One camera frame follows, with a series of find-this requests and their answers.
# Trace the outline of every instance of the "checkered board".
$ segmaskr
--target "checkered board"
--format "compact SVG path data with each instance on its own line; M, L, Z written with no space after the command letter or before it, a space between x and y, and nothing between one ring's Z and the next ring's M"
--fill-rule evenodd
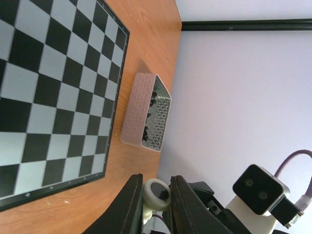
M104 176L129 35L101 0L0 2L0 210Z

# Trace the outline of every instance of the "textured box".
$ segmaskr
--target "textured box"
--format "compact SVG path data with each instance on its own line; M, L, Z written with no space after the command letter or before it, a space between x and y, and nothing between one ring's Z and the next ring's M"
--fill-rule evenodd
M123 143L160 151L171 96L156 74L137 73L123 123Z

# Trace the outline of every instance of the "wood grain surface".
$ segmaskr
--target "wood grain surface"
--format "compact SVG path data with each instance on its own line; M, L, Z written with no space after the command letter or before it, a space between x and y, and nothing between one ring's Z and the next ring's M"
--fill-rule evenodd
M81 233L111 204L130 175L156 177L159 153L120 142L135 74L159 74L171 90L181 31L174 0L107 0L130 30L106 176L0 213L0 233Z

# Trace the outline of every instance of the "wall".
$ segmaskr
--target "wall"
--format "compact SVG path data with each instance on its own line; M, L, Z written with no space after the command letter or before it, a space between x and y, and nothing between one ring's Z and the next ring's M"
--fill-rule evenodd
M311 18L311 0L175 0L182 21Z
M311 75L311 31L182 33L158 177L204 180L226 205L250 164L274 173L290 153L312 150ZM291 201L311 172L302 156L282 173ZM311 220L312 207L290 233L312 233Z

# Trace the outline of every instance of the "black camera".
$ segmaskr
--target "black camera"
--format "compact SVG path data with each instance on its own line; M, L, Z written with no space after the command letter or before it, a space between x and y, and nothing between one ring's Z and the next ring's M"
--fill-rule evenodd
M257 215L264 215L290 194L289 188L264 168L250 165L233 185L234 193Z

